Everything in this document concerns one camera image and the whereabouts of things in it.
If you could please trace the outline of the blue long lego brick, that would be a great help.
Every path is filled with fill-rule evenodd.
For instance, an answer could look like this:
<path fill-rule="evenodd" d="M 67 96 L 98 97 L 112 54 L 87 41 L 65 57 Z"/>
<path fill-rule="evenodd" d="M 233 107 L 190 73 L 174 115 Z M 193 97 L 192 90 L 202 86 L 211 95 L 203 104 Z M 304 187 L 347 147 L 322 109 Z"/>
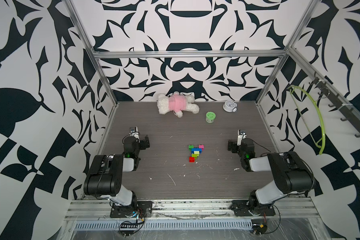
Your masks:
<path fill-rule="evenodd" d="M 201 148 L 192 148 L 191 151 L 202 152 Z"/>

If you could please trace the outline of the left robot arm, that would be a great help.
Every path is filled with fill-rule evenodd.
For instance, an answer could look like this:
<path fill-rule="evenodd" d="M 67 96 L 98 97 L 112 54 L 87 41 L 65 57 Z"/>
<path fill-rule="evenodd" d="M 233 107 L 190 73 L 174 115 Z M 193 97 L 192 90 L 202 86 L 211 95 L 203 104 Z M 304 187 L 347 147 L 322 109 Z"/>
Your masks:
<path fill-rule="evenodd" d="M 84 182 L 84 194 L 98 200 L 108 199 L 115 210 L 136 213 L 138 203 L 136 194 L 122 184 L 123 173 L 136 171 L 139 153 L 150 147 L 145 136 L 139 139 L 139 133 L 123 138 L 124 151 L 115 155 L 96 155 Z"/>

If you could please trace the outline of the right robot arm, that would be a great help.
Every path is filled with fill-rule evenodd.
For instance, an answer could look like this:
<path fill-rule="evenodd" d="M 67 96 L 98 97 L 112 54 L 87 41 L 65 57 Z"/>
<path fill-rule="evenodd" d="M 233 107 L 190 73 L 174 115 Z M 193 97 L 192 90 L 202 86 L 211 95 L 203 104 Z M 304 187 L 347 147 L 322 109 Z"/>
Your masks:
<path fill-rule="evenodd" d="M 256 157 L 255 142 L 250 139 L 229 140 L 228 151 L 238 154 L 246 172 L 271 172 L 273 176 L 270 183 L 251 192 L 245 206 L 233 204 L 234 210 L 247 210 L 251 215 L 259 216 L 270 210 L 276 201 L 309 192 L 315 185 L 313 171 L 296 152 Z"/>

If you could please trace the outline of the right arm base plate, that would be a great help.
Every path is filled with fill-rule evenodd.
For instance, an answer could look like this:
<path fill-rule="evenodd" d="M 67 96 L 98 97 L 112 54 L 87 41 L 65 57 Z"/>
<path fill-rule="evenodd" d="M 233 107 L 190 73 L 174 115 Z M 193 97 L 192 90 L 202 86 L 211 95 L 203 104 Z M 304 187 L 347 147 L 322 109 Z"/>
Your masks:
<path fill-rule="evenodd" d="M 272 205 L 261 205 L 250 200 L 233 200 L 230 210 L 237 217 L 258 217 L 275 216 L 275 209 Z"/>

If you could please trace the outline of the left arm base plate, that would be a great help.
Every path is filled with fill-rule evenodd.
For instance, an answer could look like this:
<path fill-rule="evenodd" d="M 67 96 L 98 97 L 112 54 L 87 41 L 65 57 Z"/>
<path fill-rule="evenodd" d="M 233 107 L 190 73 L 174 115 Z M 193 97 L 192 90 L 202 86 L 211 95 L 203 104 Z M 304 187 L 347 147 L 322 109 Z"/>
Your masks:
<path fill-rule="evenodd" d="M 146 217 L 152 213 L 153 202 L 152 201 L 137 201 L 132 202 L 129 206 L 122 206 L 110 201 L 111 206 L 111 218 L 136 218 Z"/>

